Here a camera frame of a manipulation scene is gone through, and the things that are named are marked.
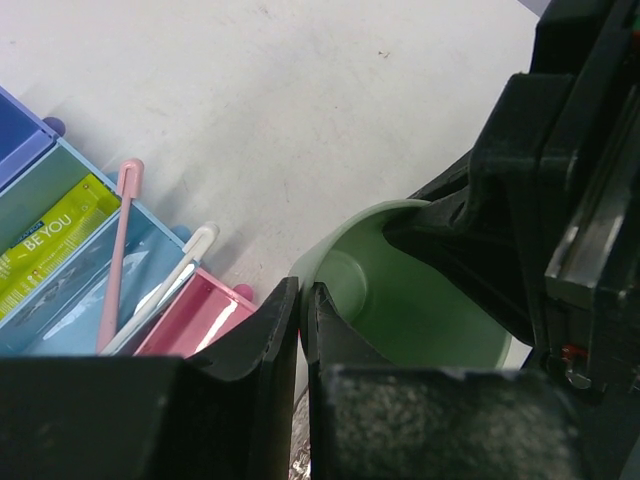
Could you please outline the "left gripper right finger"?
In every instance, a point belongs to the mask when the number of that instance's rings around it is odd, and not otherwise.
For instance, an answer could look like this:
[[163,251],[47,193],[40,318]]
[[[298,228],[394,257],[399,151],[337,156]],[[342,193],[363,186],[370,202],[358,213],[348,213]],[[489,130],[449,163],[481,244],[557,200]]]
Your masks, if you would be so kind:
[[309,296],[315,479],[589,479],[567,398],[532,370],[398,367]]

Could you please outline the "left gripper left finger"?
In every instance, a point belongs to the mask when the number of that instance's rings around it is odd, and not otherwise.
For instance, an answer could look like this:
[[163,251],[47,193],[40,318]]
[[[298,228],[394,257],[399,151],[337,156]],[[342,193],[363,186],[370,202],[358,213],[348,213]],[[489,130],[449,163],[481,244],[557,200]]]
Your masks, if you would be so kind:
[[184,359],[22,357],[1,363],[5,479],[284,479],[299,286]]

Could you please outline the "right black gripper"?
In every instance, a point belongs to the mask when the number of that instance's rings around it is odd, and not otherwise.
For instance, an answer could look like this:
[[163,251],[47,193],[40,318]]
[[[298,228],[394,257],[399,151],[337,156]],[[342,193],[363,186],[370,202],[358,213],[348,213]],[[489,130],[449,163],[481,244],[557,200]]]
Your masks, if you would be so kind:
[[[501,211],[467,218],[469,183],[504,196],[515,246]],[[636,478],[638,3],[552,2],[473,155],[409,198],[431,203],[388,221],[385,239],[534,348],[581,404],[598,478]]]

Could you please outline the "clear textured plastic box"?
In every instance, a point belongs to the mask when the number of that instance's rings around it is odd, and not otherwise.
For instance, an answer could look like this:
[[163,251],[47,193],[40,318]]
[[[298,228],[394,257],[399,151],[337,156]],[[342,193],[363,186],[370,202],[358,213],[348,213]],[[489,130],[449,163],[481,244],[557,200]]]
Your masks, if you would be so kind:
[[297,402],[293,413],[288,479],[311,479],[308,391],[305,391]]

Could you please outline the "green plastic cup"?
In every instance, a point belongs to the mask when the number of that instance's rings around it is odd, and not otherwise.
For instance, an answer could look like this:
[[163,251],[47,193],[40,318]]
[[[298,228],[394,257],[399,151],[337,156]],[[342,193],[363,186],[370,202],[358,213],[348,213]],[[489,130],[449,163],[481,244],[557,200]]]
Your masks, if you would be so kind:
[[435,268],[392,246],[386,224],[423,207],[370,207],[303,254],[301,329],[309,357],[355,365],[493,369],[510,334]]

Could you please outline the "yellow-green toothpaste tube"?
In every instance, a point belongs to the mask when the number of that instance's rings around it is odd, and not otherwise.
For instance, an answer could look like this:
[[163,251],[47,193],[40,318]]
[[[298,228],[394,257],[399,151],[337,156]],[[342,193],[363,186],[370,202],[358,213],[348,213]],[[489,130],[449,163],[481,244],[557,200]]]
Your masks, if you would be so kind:
[[1,255],[1,315],[7,316],[121,205],[86,175]]

